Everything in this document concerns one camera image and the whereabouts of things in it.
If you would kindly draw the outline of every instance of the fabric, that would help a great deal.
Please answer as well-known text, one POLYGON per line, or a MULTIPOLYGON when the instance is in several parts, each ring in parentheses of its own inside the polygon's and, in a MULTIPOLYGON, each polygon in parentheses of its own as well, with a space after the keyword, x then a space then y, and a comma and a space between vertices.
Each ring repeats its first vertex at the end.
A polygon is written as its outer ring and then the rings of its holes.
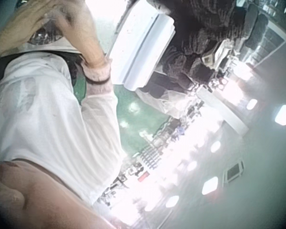
POLYGON ((61 57, 25 54, 0 82, 0 161, 34 162, 93 204, 122 164, 116 106, 113 92, 80 106, 61 57))

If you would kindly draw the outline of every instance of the white sleeve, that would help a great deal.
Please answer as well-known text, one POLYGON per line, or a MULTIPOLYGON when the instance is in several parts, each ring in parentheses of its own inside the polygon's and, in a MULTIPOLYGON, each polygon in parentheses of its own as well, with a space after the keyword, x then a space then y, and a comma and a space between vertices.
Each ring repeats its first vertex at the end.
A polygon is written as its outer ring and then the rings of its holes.
POLYGON ((113 92, 90 95, 82 101, 82 117, 87 133, 101 153, 102 159, 98 161, 104 162, 104 166, 110 167, 113 173, 120 171, 124 156, 116 115, 117 103, 113 92))

